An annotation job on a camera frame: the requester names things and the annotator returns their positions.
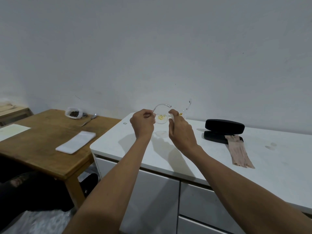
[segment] wooden stool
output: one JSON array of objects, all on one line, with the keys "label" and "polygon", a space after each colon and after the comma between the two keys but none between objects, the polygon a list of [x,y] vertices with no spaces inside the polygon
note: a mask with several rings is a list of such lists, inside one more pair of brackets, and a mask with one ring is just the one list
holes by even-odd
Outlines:
[{"label": "wooden stool", "polygon": [[6,105],[0,107],[0,126],[4,126],[7,123],[18,121],[20,119],[33,115],[31,110],[26,107],[19,107],[12,105]]}]

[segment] black shoe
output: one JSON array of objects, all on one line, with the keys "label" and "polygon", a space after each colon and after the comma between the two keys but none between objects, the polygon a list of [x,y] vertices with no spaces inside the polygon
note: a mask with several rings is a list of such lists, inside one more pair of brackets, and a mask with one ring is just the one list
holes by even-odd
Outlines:
[{"label": "black shoe", "polygon": [[80,182],[80,186],[85,197],[87,197],[91,193],[91,191],[96,187],[98,180],[99,178],[97,174],[92,173],[86,179]]}]

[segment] hand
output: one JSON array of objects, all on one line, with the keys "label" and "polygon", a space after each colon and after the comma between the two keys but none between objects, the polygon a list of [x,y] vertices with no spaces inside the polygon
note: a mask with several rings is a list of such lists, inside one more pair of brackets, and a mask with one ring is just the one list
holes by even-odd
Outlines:
[{"label": "hand", "polygon": [[152,110],[142,109],[133,114],[130,123],[135,131],[135,137],[145,137],[151,139],[154,131],[156,114],[152,114]]},{"label": "hand", "polygon": [[198,146],[192,126],[176,110],[171,109],[169,113],[174,116],[174,121],[169,119],[169,138],[187,156]]}]

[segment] person's left arm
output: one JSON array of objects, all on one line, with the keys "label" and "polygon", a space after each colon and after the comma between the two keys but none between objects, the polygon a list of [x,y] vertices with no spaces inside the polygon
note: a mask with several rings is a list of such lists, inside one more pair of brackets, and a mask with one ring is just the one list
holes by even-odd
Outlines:
[{"label": "person's left arm", "polygon": [[130,119],[136,141],[94,188],[63,233],[118,233],[146,147],[155,115],[143,109]]}]

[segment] person's right arm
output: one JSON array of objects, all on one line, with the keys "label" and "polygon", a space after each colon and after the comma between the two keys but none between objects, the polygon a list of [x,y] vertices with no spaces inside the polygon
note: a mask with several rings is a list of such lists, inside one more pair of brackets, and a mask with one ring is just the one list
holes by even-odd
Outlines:
[{"label": "person's right arm", "polygon": [[169,137],[200,170],[246,233],[312,233],[312,220],[256,183],[210,157],[197,145],[192,126],[170,110]]}]

